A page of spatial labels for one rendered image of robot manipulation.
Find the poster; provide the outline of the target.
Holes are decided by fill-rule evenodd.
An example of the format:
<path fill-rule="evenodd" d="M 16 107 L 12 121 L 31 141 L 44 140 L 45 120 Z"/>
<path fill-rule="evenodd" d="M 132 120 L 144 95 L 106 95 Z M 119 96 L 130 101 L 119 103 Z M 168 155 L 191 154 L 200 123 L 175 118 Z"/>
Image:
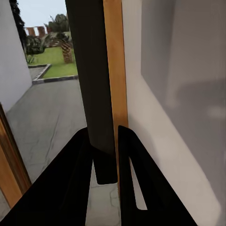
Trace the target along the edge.
<path fill-rule="evenodd" d="M 118 182 L 103 0 L 65 0 L 97 183 Z"/>

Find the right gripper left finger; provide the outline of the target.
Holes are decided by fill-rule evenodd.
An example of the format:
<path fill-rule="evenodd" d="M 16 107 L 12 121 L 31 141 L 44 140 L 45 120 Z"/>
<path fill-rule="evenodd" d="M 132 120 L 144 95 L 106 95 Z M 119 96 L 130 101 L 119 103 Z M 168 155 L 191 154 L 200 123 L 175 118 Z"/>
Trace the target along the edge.
<path fill-rule="evenodd" d="M 0 226 L 85 226 L 93 156 L 79 130 L 0 222 Z"/>

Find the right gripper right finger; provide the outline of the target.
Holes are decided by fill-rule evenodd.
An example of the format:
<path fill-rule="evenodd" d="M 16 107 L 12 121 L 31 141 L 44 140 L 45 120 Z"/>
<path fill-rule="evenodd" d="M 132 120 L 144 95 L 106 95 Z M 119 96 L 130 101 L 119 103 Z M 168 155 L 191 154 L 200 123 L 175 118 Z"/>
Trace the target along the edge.
<path fill-rule="evenodd" d="M 121 226 L 197 226 L 136 133 L 118 127 Z M 137 208 L 131 158 L 147 210 Z"/>

